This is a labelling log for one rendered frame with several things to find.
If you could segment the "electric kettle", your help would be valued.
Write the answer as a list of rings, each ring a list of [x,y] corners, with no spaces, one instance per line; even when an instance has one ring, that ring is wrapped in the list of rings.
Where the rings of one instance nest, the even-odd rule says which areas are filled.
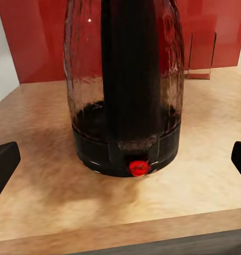
[[[63,59],[76,152],[109,176],[177,156],[184,94],[176,0],[67,0]]]

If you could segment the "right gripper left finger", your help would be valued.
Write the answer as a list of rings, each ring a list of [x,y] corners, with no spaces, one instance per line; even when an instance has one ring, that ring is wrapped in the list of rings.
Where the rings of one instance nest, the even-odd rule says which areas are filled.
[[[0,195],[21,161],[16,141],[0,145]]]

